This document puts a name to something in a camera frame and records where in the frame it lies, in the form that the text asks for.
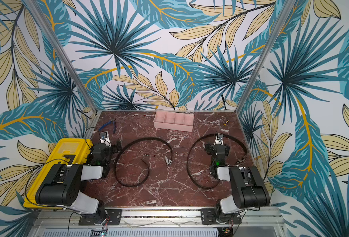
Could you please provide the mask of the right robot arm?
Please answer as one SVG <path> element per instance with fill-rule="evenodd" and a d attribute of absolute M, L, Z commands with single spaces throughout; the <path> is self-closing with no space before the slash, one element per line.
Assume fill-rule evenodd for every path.
<path fill-rule="evenodd" d="M 225 137 L 218 133 L 213 145 L 205 145 L 205 151 L 211 156 L 211 176 L 219 181 L 228 181 L 231 186 L 231 195 L 219 200 L 214 210 L 205 215 L 207 224 L 233 222 L 243 209 L 259 211 L 270 204 L 269 193 L 257 167 L 226 164 L 230 148 L 224 143 Z"/>

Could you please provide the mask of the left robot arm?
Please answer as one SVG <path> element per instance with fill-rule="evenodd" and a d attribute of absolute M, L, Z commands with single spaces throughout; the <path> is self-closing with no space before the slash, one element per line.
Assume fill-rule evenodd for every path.
<path fill-rule="evenodd" d="M 80 190 L 83 181 L 106 178 L 112 155 L 122 149 L 120 141 L 110 143 L 108 132 L 102 132 L 100 140 L 93 144 L 84 138 L 61 139 L 32 183 L 25 206 L 70 209 L 95 225 L 106 221 L 104 203 Z"/>

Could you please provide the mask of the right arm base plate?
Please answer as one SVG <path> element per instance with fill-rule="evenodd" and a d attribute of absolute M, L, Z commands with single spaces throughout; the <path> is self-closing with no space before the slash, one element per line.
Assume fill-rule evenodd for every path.
<path fill-rule="evenodd" d="M 225 214 L 217 211 L 215 208 L 202 208 L 201 220 L 203 225 L 224 225 L 224 224 L 241 224 L 241 216 L 239 213 Z"/>

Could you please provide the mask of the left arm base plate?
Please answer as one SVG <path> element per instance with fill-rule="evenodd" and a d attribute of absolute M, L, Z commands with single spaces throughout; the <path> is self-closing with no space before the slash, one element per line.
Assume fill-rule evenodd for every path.
<path fill-rule="evenodd" d="M 90 226 L 90 225 L 110 225 L 118 226 L 120 224 L 122 217 L 121 209 L 102 209 L 94 214 L 84 214 L 81 215 L 79 220 L 80 226 Z"/>

